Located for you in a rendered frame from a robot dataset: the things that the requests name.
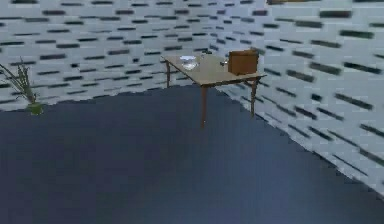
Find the green house plant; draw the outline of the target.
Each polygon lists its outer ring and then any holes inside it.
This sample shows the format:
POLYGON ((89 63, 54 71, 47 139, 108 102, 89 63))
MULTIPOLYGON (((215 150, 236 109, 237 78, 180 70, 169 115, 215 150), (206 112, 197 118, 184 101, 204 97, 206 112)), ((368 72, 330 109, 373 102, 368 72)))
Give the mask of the green house plant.
POLYGON ((11 87, 19 93, 19 97, 24 98, 28 102, 26 109, 30 114, 41 115, 43 113, 43 105, 37 100, 38 94, 32 89, 29 78, 29 68, 26 66, 23 59, 20 59, 20 63, 17 65, 15 73, 1 63, 0 71, 10 83, 11 87))

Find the brown box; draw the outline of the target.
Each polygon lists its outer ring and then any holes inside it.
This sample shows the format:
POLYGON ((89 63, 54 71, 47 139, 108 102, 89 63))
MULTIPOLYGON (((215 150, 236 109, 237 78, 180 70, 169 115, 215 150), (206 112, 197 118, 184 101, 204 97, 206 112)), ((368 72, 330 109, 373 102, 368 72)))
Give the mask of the brown box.
POLYGON ((247 75, 257 72, 259 54, 256 50, 231 51, 228 71, 234 75, 247 75))

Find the clear glass bowl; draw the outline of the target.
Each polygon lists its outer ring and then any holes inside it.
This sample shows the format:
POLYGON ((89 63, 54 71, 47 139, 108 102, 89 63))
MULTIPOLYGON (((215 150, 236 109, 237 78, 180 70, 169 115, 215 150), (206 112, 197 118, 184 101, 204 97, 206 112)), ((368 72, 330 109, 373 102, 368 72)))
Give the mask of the clear glass bowl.
POLYGON ((180 56, 179 59, 182 67, 186 70, 193 70, 199 65, 196 56, 185 55, 185 56, 180 56))

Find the wooden table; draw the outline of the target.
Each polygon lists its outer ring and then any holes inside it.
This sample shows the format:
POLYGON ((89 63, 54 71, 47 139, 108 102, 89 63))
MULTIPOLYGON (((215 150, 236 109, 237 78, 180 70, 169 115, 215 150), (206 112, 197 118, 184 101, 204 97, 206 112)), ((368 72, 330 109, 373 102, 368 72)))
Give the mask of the wooden table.
POLYGON ((196 56, 191 63, 183 63, 180 55, 162 56, 166 65, 166 86, 170 86, 170 67, 183 73, 201 88, 201 127, 206 122, 207 91, 211 87, 237 84, 251 81, 251 116, 255 115, 255 99, 257 85, 262 78, 258 73, 234 75, 228 71, 227 65, 221 65, 223 58, 214 55, 196 56))

